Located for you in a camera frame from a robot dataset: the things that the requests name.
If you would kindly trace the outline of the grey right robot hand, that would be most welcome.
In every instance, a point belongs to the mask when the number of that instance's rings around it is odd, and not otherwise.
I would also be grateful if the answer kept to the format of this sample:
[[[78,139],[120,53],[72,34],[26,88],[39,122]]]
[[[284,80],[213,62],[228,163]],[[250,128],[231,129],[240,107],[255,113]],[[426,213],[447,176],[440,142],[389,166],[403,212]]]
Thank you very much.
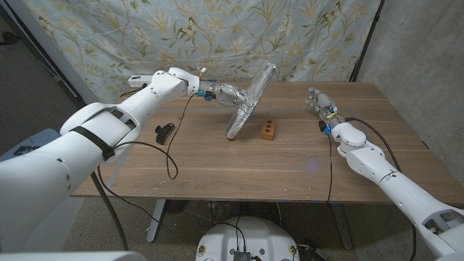
[[[345,122],[345,119],[338,111],[335,101],[330,96],[314,86],[309,87],[308,91],[309,99],[306,104],[317,112],[324,123],[334,128],[336,125]]]

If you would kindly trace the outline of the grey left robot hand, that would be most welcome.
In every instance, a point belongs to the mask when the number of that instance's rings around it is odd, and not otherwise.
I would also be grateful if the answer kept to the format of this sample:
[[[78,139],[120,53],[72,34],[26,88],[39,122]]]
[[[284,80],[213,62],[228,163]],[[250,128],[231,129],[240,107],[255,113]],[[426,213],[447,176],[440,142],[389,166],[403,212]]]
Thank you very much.
[[[252,105],[248,92],[242,88],[232,86],[228,83],[215,84],[212,87],[215,100],[226,107],[238,107],[241,104]]]

